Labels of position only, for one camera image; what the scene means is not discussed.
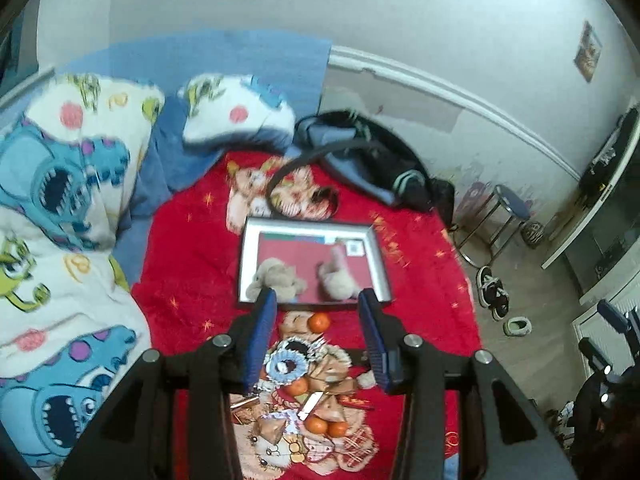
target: blue gripper pad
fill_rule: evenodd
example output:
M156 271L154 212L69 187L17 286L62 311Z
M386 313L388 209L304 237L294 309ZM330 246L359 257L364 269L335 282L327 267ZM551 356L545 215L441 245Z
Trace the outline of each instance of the blue gripper pad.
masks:
M251 390L260 378L260 369L269 347L277 313L276 293L270 288L264 288L255 301L254 310L250 314L252 326L243 338L244 340L239 341L236 347L244 353L242 384L246 391Z
M376 383L389 395L402 394L409 377L401 359L400 344L406 335L401 321L382 313L371 288L358 296L358 316Z
M610 304L609 301L600 300L598 302L598 314L600 314L605 321L611 325L613 330L619 334L628 332L628 320L626 320L622 313Z

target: backpack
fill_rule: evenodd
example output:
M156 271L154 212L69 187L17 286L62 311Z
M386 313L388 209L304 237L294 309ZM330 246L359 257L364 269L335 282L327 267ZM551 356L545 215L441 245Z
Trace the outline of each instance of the backpack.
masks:
M431 178L414 151L382 124L348 110L326 112L299 120L295 141L302 155L280 168L267 186L267 202L275 217L284 215L271 201L273 189L297 168L319 162L336 180L387 206L419 212L437 208L451 227L453 184Z

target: screw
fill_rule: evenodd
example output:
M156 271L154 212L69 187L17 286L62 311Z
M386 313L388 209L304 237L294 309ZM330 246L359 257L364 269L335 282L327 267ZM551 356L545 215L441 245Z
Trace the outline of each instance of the screw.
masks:
M419 335L407 334L404 336L404 344L411 348L420 348L422 346L422 338Z
M145 363L155 363L160 358L160 352L155 348L151 348L149 350L145 350L142 354L142 360Z
M232 339L229 334L218 334L212 339L212 341L215 346L226 348L231 344Z
M482 363L483 365L489 364L494 360L494 356L491 355L491 352L487 350L478 350L476 352L476 361Z

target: silver picture frame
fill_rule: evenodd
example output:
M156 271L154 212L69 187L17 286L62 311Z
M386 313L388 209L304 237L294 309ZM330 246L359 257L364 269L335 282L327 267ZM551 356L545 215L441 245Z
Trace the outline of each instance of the silver picture frame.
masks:
M241 306L253 303L247 298L246 290L254 280L257 271L258 245L260 234L262 233L303 237L333 237L361 241L365 248L372 288L378 300L383 304L392 301L391 287L386 274L384 259L372 225L248 217L242 232L242 251L238 276L238 299ZM349 302L283 303L279 304L279 307L285 310L349 310L354 309L356 305L357 301L353 300Z

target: orange fruit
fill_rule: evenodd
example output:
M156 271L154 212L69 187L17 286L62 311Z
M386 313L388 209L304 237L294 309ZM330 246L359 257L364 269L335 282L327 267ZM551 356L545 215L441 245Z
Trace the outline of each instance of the orange fruit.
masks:
M313 316L307 320L306 324L311 332L319 334L329 330L329 327L331 326L331 318L324 312L318 312L313 314Z
M322 420L316 416L311 415L307 420L305 420L305 428L313 434L322 435L326 433L327 427L329 424L326 420Z
M309 382L306 380L306 377L300 377L284 387L284 391L286 391L291 397L306 394L308 390Z
M340 438L347 434L348 429L349 429L348 422L332 422L331 424L329 424L327 433L332 438Z

